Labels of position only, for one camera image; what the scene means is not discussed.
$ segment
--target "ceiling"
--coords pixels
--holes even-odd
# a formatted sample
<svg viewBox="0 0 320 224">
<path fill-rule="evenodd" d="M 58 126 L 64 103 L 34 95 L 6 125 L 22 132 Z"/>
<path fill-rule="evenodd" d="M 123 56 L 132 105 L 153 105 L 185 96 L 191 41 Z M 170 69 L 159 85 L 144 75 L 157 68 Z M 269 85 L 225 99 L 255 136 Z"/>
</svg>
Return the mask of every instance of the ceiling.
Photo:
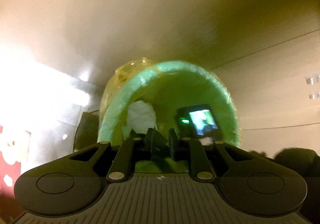
<svg viewBox="0 0 320 224">
<path fill-rule="evenodd" d="M 234 47 L 296 2 L 303 13 L 312 0 L 0 0 L 0 54 L 99 86 L 142 56 L 212 69 L 256 52 Z"/>
</svg>

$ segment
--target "red fabric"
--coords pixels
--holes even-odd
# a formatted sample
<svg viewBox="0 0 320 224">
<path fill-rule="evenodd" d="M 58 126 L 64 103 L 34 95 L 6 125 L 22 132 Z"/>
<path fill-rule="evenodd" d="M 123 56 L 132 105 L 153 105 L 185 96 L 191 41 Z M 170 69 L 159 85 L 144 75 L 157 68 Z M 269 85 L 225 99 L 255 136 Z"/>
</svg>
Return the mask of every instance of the red fabric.
<svg viewBox="0 0 320 224">
<path fill-rule="evenodd" d="M 22 209 L 14 198 L 13 187 L 20 176 L 21 163 L 16 162 L 14 165 L 8 165 L 0 152 L 0 217 L 7 223 L 17 218 Z M 4 182 L 5 175 L 12 178 L 12 187 L 8 187 Z"/>
</svg>

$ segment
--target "beige wall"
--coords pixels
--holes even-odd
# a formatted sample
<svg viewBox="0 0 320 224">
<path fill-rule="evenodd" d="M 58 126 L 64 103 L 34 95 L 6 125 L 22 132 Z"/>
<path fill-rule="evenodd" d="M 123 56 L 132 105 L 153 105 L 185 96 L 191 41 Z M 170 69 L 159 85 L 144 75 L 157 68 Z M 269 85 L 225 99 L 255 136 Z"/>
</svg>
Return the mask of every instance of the beige wall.
<svg viewBox="0 0 320 224">
<path fill-rule="evenodd" d="M 320 73 L 320 0 L 287 0 L 238 21 L 243 22 L 233 29 L 238 38 L 225 46 L 243 58 L 213 71 L 238 109 L 242 149 L 271 157 L 284 147 L 320 154 L 320 98 L 308 97 L 320 84 L 305 80 Z"/>
</svg>

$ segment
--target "ribbed surface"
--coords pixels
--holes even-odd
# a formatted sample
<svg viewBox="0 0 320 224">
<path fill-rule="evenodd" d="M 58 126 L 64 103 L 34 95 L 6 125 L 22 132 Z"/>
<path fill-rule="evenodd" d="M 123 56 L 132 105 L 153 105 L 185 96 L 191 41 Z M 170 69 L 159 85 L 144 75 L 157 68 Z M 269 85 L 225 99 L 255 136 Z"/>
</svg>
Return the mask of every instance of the ribbed surface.
<svg viewBox="0 0 320 224">
<path fill-rule="evenodd" d="M 95 205 L 73 216 L 45 218 L 26 213 L 16 223 L 309 223 L 295 213 L 265 219 L 246 215 L 226 204 L 211 184 L 197 183 L 188 174 L 158 176 L 136 173 L 130 181 L 111 184 Z"/>
</svg>

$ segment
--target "black electronic device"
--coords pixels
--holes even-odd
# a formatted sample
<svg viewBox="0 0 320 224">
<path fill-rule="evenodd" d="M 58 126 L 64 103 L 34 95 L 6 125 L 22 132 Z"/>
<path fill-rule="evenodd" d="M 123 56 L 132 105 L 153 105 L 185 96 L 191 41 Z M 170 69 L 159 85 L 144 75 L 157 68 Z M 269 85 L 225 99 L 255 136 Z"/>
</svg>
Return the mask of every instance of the black electronic device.
<svg viewBox="0 0 320 224">
<path fill-rule="evenodd" d="M 179 128 L 179 137 L 209 138 L 211 140 L 209 144 L 222 140 L 222 132 L 208 104 L 178 109 L 176 123 Z"/>
<path fill-rule="evenodd" d="M 135 172 L 159 135 L 100 142 L 25 172 L 14 192 L 26 211 L 14 223 L 310 223 L 298 212 L 299 174 L 222 141 L 205 147 L 170 129 L 170 157 L 189 172 Z"/>
</svg>

